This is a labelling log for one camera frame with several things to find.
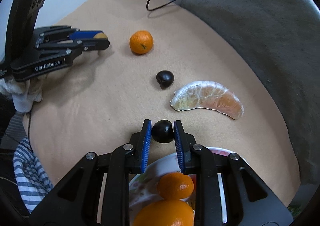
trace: dark plum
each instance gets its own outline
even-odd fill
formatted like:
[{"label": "dark plum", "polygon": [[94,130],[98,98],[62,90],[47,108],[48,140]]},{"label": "dark plum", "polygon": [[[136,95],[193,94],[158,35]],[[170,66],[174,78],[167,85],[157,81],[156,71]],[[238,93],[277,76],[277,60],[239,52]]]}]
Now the dark plum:
[{"label": "dark plum", "polygon": [[152,127],[151,136],[159,143],[171,142],[173,140],[172,123],[167,120],[156,122]]},{"label": "dark plum", "polygon": [[166,89],[170,85],[172,85],[174,81],[174,75],[170,71],[163,70],[156,75],[156,80],[160,85],[161,89]]}]

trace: orange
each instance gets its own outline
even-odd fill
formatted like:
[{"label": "orange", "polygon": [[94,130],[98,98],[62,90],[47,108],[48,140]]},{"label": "orange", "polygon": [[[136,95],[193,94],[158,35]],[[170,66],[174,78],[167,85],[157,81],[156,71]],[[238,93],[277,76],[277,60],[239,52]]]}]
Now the orange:
[{"label": "orange", "polygon": [[130,38],[129,45],[131,50],[137,54],[148,53],[153,47],[153,37],[146,30],[139,30]]},{"label": "orange", "polygon": [[158,185],[159,195],[166,200],[179,200],[189,197],[193,192],[193,181],[190,176],[180,172],[164,175]]},{"label": "orange", "polygon": [[193,226],[193,209],[183,201],[158,201],[137,214],[133,226]]},{"label": "orange", "polygon": [[216,110],[234,120],[244,113],[243,105],[236,95],[213,81],[195,81],[183,86],[175,92],[170,105],[176,111],[196,108]]}]

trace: white cloth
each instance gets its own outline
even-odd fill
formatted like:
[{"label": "white cloth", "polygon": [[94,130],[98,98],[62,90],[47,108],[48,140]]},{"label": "white cloth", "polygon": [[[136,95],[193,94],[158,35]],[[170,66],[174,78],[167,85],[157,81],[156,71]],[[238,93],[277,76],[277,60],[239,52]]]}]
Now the white cloth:
[{"label": "white cloth", "polygon": [[31,111],[33,102],[42,100],[42,84],[47,75],[38,76],[25,82],[17,82],[13,77],[0,79],[0,93],[12,98],[18,112]]}]

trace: metal screw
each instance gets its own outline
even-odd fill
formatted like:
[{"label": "metal screw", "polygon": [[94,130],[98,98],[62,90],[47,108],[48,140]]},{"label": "metal screw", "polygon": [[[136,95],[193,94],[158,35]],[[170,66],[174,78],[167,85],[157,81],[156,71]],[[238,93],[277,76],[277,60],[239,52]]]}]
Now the metal screw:
[{"label": "metal screw", "polygon": [[87,153],[87,154],[85,155],[85,158],[91,160],[91,159],[94,159],[95,156],[96,156],[95,153],[89,152],[89,153]]},{"label": "metal screw", "polygon": [[200,144],[194,144],[192,147],[194,150],[202,150],[202,148],[203,148],[202,145],[200,145]]},{"label": "metal screw", "polygon": [[231,153],[230,154],[230,158],[233,160],[238,160],[239,159],[239,155],[237,153]]},{"label": "metal screw", "polygon": [[132,146],[132,144],[128,143],[128,144],[126,144],[126,145],[123,146],[123,149],[124,149],[124,150],[132,150],[132,149],[133,149],[133,146]]}]

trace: mandarin orange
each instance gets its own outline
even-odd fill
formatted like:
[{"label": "mandarin orange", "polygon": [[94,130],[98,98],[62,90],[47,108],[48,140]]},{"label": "mandarin orange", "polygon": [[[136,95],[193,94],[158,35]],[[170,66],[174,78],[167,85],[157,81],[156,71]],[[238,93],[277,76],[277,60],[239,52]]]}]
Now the mandarin orange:
[{"label": "mandarin orange", "polygon": [[134,53],[148,53],[153,47],[153,37],[150,32],[139,30],[131,36],[129,46]]},{"label": "mandarin orange", "polygon": [[193,209],[180,200],[151,203],[137,214],[133,226],[193,226]]},{"label": "mandarin orange", "polygon": [[166,200],[187,198],[192,194],[193,188],[191,177],[180,172],[164,175],[157,185],[159,195]]}]

